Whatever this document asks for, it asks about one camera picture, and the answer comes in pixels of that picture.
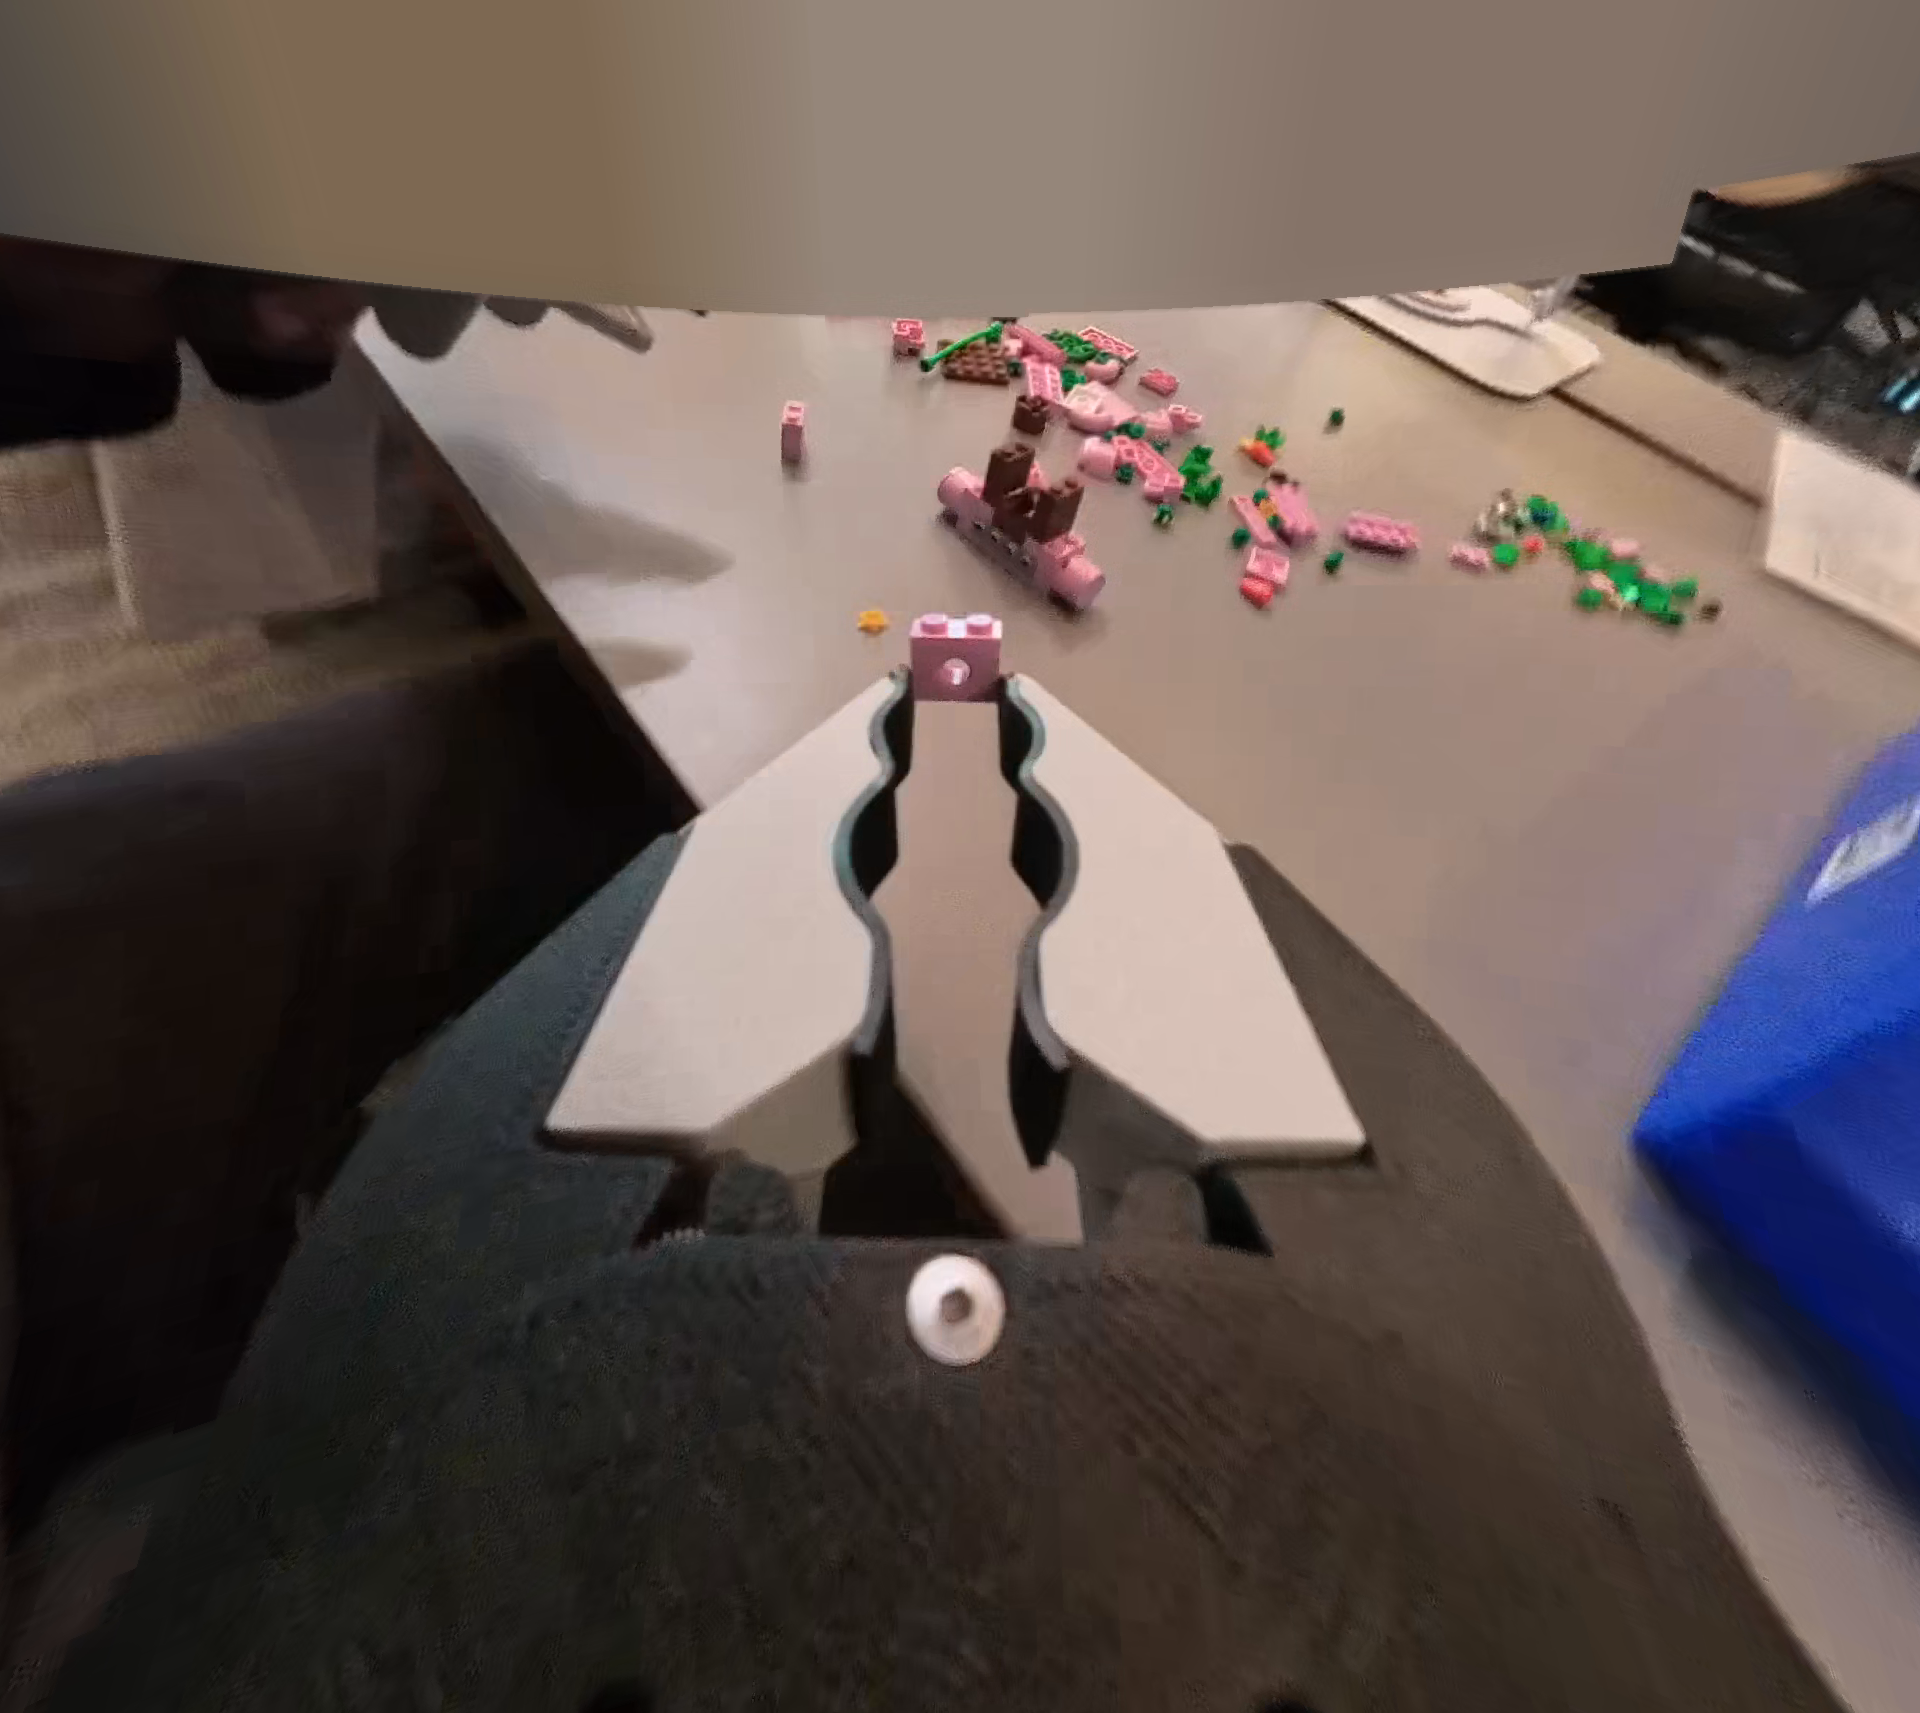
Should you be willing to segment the pink two-stud toy brick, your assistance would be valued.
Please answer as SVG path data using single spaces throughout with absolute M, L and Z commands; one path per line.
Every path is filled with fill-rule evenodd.
M 1004 679 L 997 616 L 915 616 L 913 620 L 913 696 L 915 703 L 993 703 Z

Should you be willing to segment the pile of pink toy bricks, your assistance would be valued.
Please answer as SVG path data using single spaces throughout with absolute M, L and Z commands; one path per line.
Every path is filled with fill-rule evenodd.
M 929 346 L 937 338 L 929 338 L 921 321 L 894 322 L 894 362 L 915 370 Z M 1150 533 L 1168 533 L 1184 511 L 1219 511 L 1231 501 L 1231 475 L 1219 474 L 1210 446 L 1203 439 L 1206 415 L 1177 397 L 1177 378 L 1168 370 L 1155 362 L 1140 370 L 1140 352 L 1128 338 L 1110 332 L 1038 332 L 1010 321 L 1004 346 L 1019 358 L 1013 385 L 1004 385 L 1010 406 L 1019 388 L 1053 406 L 1048 433 L 1030 439 L 1048 475 L 1078 474 L 1086 486 L 1128 492 L 1145 511 Z M 1266 574 L 1291 585 L 1291 571 L 1302 554 L 1319 554 L 1324 571 L 1336 571 L 1357 554 L 1342 551 L 1336 529 L 1324 529 L 1304 485 L 1291 475 L 1282 468 L 1273 474 L 1258 468 L 1258 485 L 1231 505 L 1233 505 L 1231 516 L 1233 574 Z M 993 564 L 1010 591 L 1019 591 L 1038 612 L 1053 612 L 1048 600 L 1019 585 L 997 562 L 977 554 L 961 533 L 951 539 L 977 564 Z

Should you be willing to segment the blue plastic bin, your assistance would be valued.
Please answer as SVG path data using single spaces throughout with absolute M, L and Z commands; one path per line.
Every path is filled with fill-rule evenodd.
M 1635 1157 L 1912 1455 L 1920 738 L 1835 794 L 1647 1099 Z

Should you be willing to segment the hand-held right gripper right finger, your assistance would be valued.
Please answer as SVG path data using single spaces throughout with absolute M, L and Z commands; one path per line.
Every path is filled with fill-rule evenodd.
M 1078 1214 L 1145 1171 L 1367 1157 L 1293 975 L 1210 831 L 1030 674 L 997 684 L 1010 870 L 1030 893 L 1010 1105 L 1028 1163 L 1063 1163 Z

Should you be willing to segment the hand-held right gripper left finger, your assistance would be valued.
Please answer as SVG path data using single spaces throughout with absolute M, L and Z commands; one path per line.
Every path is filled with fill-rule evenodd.
M 894 1056 L 880 885 L 901 861 L 913 738 L 915 696 L 889 671 L 692 818 L 542 1116 L 552 1147 L 823 1185 L 853 1147 L 853 1083 Z

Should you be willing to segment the white book stand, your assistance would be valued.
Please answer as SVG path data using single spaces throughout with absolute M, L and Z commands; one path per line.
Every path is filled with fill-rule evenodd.
M 1603 346 L 1562 321 L 1574 287 L 1574 274 L 1542 287 L 1418 287 L 1333 294 L 1327 306 L 1499 402 L 1542 402 L 1603 370 Z

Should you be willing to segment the pile of green toy pieces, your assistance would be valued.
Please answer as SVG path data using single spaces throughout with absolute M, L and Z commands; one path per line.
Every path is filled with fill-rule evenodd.
M 1473 574 L 1556 564 L 1574 616 L 1616 616 L 1657 629 L 1716 624 L 1726 616 L 1726 600 L 1695 571 L 1668 571 L 1640 539 L 1569 516 L 1556 492 L 1499 486 L 1446 542 L 1446 564 Z

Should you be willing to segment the pink brown brick assembly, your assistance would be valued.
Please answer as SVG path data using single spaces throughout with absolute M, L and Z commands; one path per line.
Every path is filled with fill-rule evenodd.
M 1086 616 L 1103 600 L 1110 574 L 1078 533 L 1086 475 L 1048 475 L 1030 439 L 993 446 L 977 474 L 951 468 L 935 501 L 951 533 L 1053 612 Z

